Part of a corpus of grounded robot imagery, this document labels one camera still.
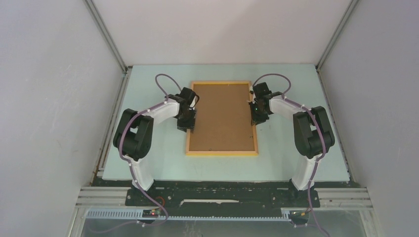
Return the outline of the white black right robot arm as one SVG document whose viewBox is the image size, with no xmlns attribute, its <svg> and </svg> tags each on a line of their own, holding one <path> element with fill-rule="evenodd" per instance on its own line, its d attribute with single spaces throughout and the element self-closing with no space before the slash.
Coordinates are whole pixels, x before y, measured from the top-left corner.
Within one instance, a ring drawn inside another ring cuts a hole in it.
<svg viewBox="0 0 419 237">
<path fill-rule="evenodd" d="M 259 125 L 272 114 L 281 115 L 293 122 L 294 144 L 301 157 L 291 178 L 294 189 L 287 193 L 288 202 L 301 206 L 307 200 L 305 190 L 314 185 L 314 175 L 320 160 L 335 144 L 335 136 L 326 112 L 322 106 L 311 109 L 288 99 L 281 92 L 272 92 L 262 82 L 250 88 L 249 102 L 251 124 Z"/>
</svg>

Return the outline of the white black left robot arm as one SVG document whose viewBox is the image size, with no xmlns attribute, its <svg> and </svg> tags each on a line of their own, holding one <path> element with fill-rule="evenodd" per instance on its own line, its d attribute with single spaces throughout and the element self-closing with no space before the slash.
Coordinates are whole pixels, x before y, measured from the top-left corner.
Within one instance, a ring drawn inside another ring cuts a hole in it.
<svg viewBox="0 0 419 237">
<path fill-rule="evenodd" d="M 140 189 L 137 199 L 143 205 L 152 205 L 156 199 L 156 192 L 150 189 L 154 178 L 145 160 L 151 149 L 154 125 L 174 118 L 177 119 L 178 130 L 193 131 L 197 113 L 195 106 L 199 100 L 196 92 L 184 87 L 179 94 L 167 94 L 163 102 L 149 109 L 123 111 L 113 146 L 118 149 L 120 158 L 128 163 L 133 185 Z"/>
</svg>

